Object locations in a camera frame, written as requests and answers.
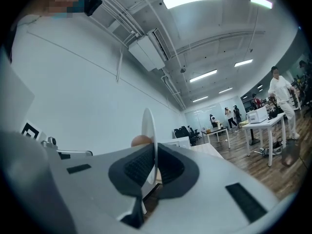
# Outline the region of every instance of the round brown object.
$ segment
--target round brown object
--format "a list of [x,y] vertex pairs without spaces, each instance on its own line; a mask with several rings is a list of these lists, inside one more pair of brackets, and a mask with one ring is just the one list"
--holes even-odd
[[148,138],[145,135],[138,135],[136,136],[132,142],[131,142],[131,147],[142,145],[142,144],[151,144],[152,140]]

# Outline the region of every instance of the wooden floor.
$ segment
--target wooden floor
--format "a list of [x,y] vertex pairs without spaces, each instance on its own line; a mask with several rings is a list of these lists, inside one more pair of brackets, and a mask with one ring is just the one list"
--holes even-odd
[[[234,165],[257,178],[264,185],[270,188],[279,199],[283,199],[290,193],[298,191],[304,179],[304,176],[312,160],[312,118],[310,114],[303,118],[305,110],[296,111],[296,129],[300,134],[298,147],[300,148],[299,159],[291,166],[286,167],[282,164],[282,155],[273,156],[272,167],[268,166],[268,158],[260,154],[253,153],[259,151],[260,143],[250,146],[251,154],[248,157],[246,154],[246,143],[244,131],[235,132],[233,128],[229,132],[231,148],[228,148],[228,143],[224,140],[226,135],[221,135],[220,143],[217,142],[216,136],[210,136],[212,146],[225,158]],[[289,136],[288,123],[286,123],[286,137]],[[254,130],[254,137],[259,138],[258,130]],[[268,147],[268,133],[263,131],[263,143]],[[281,123],[277,124],[276,130],[273,129],[273,139],[281,137]],[[148,218],[157,205],[157,194],[160,192],[160,185],[145,201]]]

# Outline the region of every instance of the black table leg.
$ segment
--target black table leg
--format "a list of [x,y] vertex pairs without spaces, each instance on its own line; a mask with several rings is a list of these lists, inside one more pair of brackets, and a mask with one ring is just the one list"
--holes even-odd
[[249,145],[255,145],[256,143],[260,142],[259,139],[254,138],[254,132],[252,129],[250,129],[250,133],[252,134],[252,139],[249,140]]

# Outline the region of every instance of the white ceiling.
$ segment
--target white ceiling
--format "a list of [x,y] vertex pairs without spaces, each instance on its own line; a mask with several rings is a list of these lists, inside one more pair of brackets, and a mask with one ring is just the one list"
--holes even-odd
[[[126,8],[131,8],[128,12],[145,33],[159,28],[174,54],[161,24],[144,0],[118,1]],[[249,0],[206,0],[168,10],[164,4],[160,5],[162,1],[149,0],[164,23],[177,51],[199,40],[207,39],[208,42],[178,55],[182,67],[186,69],[184,75],[180,73],[181,68],[176,57],[166,62],[166,69],[170,72],[177,89],[181,91],[186,106],[204,96],[216,97],[218,92],[229,87],[233,87],[233,90],[239,89],[250,77],[257,76],[262,63],[274,54],[273,49],[282,37],[281,29],[286,27],[285,10],[277,0],[270,0],[273,2],[272,10],[258,7]],[[122,26],[113,27],[115,19],[103,9],[96,10],[94,17],[119,38],[128,37],[129,33]],[[234,68],[236,62],[248,59],[253,59],[253,62]],[[217,69],[215,75],[189,82],[191,78],[214,69]]]

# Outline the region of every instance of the black hair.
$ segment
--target black hair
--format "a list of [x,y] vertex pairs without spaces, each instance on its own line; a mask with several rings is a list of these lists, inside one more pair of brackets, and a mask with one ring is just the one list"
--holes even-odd
[[278,70],[277,67],[273,66],[273,67],[271,68],[271,74],[273,74],[273,71],[276,70],[276,69]]
[[306,63],[305,61],[301,60],[301,61],[299,62],[299,66],[301,67],[302,64],[307,64],[307,63]]

